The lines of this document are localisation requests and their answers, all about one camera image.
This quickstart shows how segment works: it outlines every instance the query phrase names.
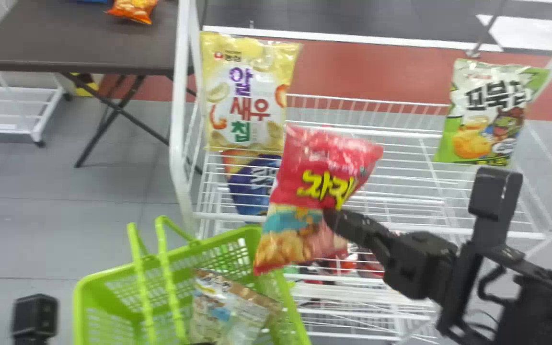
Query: green basket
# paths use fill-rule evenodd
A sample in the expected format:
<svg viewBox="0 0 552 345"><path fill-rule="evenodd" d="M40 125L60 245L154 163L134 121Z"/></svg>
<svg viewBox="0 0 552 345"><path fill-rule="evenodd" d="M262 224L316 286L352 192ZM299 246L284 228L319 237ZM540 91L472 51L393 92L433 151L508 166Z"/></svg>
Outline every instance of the green basket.
<svg viewBox="0 0 552 345"><path fill-rule="evenodd" d="M74 290L74 343L188 344L193 268L224 273L283 303L285 312L256 344L311 345L282 271L253 275L261 227L247 225L197 240L171 220L155 220L158 255L149 255L136 225L127 226L134 262L84 277ZM188 245L167 250L165 227Z"/></svg>

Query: green snack bag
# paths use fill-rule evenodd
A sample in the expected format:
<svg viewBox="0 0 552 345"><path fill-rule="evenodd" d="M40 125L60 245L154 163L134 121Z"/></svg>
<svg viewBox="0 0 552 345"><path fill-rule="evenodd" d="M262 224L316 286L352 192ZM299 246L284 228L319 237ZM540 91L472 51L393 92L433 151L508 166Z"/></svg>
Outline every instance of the green snack bag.
<svg viewBox="0 0 552 345"><path fill-rule="evenodd" d="M435 161L506 166L548 70L457 59Z"/></svg>

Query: red carpet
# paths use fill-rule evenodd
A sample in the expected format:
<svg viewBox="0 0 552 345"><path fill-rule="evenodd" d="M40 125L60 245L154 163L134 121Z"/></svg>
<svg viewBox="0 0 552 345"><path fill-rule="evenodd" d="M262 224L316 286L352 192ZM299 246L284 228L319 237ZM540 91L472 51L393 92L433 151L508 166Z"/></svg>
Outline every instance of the red carpet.
<svg viewBox="0 0 552 345"><path fill-rule="evenodd" d="M342 42L300 41L304 44L289 92L366 98L371 100L448 103L453 61L466 57L462 50L378 46ZM545 66L550 57L482 52L479 61ZM105 93L116 76L106 76ZM190 78L191 89L195 81ZM116 92L120 98L125 87ZM171 101L172 83L166 77L149 77L137 100ZM552 83L530 107L528 118L552 120Z"/></svg>

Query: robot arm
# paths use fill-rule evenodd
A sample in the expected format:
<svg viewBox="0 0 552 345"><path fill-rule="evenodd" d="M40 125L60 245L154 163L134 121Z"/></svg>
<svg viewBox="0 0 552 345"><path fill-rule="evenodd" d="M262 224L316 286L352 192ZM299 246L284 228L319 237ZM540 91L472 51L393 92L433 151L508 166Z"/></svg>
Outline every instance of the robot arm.
<svg viewBox="0 0 552 345"><path fill-rule="evenodd" d="M431 299L442 311L436 329L462 345L552 345L552 271L531 264L524 253L506 245L523 176L517 172L478 169L468 211L477 216L471 240L455 244L419 231L397 236L350 210L324 210L331 229L370 249L385 267L385 283L410 299ZM479 280L478 296L503 306L495 337L489 339L463 320L485 258L497 268ZM517 299L501 299L486 286L512 269L521 286Z"/></svg>

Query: folding table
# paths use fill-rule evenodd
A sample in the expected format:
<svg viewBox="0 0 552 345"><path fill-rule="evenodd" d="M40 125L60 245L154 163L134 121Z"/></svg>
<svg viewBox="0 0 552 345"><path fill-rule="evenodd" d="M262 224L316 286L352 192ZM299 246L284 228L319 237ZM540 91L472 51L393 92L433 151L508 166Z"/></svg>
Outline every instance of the folding table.
<svg viewBox="0 0 552 345"><path fill-rule="evenodd" d="M124 107L146 76L172 78L177 1L160 0L151 15L152 25L107 15L104 12L110 6L72 0L18 0L0 21L0 70L60 73L112 109L76 161L76 168L83 165L119 114L169 144L167 138ZM198 1L197 8L203 19L206 2ZM191 61L188 74L193 74ZM114 103L88 87L74 72L135 76L135 81L125 96ZM116 84L120 86L121 81L122 77Z"/></svg>

